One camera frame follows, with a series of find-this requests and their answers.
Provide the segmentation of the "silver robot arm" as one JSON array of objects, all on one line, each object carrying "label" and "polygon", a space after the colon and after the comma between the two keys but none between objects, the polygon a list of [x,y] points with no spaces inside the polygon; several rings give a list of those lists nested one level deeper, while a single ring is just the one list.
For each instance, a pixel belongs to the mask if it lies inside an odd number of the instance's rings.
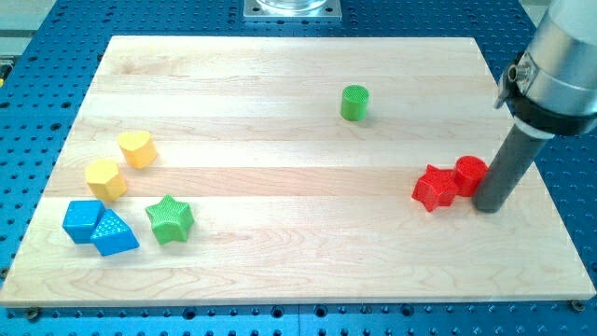
[{"label": "silver robot arm", "polygon": [[494,107],[557,135],[596,127],[596,0],[550,3],[533,39],[504,70]]}]

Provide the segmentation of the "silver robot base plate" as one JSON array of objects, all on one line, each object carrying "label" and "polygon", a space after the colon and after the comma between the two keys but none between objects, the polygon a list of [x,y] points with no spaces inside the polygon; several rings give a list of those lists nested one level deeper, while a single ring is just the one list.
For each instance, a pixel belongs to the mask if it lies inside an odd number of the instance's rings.
[{"label": "silver robot base plate", "polygon": [[244,0],[247,21],[340,21],[340,0]]}]

